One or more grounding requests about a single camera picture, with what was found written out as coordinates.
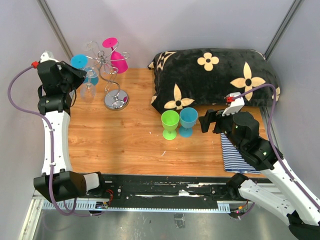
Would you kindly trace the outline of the light blue wine glass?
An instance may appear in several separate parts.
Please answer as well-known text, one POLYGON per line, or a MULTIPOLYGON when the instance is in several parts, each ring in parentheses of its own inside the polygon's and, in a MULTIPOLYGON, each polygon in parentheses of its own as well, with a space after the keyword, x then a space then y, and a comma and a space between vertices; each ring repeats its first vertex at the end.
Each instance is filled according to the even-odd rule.
POLYGON ((184 138, 189 138, 193 134, 193 126, 198 119, 198 112, 192 107, 186 107, 180 111, 179 134, 184 138))

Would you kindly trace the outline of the green wine glass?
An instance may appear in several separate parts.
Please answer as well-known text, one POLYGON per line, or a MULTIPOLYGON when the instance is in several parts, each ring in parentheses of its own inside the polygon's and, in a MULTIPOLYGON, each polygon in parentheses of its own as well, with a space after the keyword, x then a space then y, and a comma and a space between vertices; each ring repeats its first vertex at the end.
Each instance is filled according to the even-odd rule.
POLYGON ((179 114, 174 110, 166 110, 161 115, 161 123, 164 128, 162 136, 168 140, 174 140, 177 136, 176 128, 180 122, 179 114))

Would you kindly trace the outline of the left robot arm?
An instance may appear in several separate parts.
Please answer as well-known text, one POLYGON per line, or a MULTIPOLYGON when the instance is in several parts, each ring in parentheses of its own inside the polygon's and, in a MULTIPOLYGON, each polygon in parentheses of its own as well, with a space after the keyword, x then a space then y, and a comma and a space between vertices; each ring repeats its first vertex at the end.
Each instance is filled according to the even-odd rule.
POLYGON ((101 198, 107 185, 100 172, 77 173, 72 170, 68 130, 71 118, 71 91, 85 80, 87 73, 64 61, 41 61, 37 67, 42 82, 38 88, 38 112, 44 126, 44 162, 34 188, 48 201, 60 202, 83 197, 87 193, 101 198))

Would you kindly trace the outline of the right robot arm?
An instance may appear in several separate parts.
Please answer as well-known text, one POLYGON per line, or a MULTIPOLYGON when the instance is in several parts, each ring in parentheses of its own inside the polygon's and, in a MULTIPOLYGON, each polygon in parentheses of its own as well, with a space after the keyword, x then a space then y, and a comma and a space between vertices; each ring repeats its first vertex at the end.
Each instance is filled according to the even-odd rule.
POLYGON ((224 134, 244 161, 264 174, 283 194, 279 197, 237 173, 227 182, 230 199, 243 198, 258 204, 282 220, 299 240, 320 238, 320 210, 316 207, 320 199, 302 184, 282 153, 260 137, 260 123, 249 112, 223 115, 222 110, 210 109, 198 119, 203 133, 214 123, 213 132, 224 134))

